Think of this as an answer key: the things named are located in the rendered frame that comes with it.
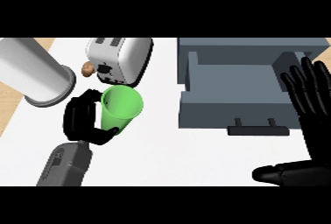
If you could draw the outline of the white toaster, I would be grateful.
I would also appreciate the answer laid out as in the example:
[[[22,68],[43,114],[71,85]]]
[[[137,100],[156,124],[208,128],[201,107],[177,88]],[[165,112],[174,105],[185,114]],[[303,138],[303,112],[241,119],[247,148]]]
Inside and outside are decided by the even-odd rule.
[[[152,38],[93,38],[87,44],[87,59],[99,81],[134,88],[151,61],[152,47]]]

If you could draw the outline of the grey open drawer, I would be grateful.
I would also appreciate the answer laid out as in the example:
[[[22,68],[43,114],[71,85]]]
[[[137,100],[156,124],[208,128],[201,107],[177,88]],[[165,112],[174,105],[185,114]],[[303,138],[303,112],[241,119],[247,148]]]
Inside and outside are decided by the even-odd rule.
[[[202,65],[196,52],[189,52],[185,74],[186,92],[202,101],[282,102],[287,91],[281,72],[297,66],[303,54],[284,52],[270,65]]]

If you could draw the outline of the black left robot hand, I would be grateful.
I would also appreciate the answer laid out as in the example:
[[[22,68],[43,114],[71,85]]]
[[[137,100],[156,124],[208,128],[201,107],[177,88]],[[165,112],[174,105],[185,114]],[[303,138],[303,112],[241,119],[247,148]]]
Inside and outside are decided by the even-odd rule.
[[[118,134],[120,128],[99,129],[96,122],[96,103],[102,93],[88,89],[80,97],[72,97],[63,114],[63,133],[69,141],[84,141],[103,145]]]

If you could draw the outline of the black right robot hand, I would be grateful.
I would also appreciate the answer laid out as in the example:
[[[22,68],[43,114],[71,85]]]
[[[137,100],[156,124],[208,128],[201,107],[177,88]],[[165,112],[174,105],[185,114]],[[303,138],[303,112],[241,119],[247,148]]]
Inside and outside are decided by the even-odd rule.
[[[301,67],[281,73],[298,115],[310,159],[253,170],[253,180],[278,186],[331,186],[331,72],[325,63],[301,58]]]

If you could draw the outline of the brown bread roll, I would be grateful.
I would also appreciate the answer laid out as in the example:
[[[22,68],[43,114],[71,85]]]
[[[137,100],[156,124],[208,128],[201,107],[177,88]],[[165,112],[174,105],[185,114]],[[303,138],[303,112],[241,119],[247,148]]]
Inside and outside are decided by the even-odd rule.
[[[84,77],[88,77],[96,72],[96,69],[91,63],[87,61],[81,67],[81,74]]]

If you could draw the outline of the grey cabinet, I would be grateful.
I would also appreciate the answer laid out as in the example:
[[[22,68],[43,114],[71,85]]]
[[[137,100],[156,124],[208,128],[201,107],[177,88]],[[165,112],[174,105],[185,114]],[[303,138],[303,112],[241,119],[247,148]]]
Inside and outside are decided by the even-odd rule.
[[[189,53],[201,65],[272,65],[284,52],[313,60],[331,45],[325,38],[177,38],[177,83],[185,83]]]

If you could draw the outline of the green plastic cup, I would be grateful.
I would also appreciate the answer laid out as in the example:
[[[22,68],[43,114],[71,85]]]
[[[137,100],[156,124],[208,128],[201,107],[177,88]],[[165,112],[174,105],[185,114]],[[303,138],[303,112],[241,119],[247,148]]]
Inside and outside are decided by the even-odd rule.
[[[118,134],[125,129],[133,118],[140,114],[143,100],[140,93],[127,86],[109,87],[100,96],[100,128],[118,128]]]

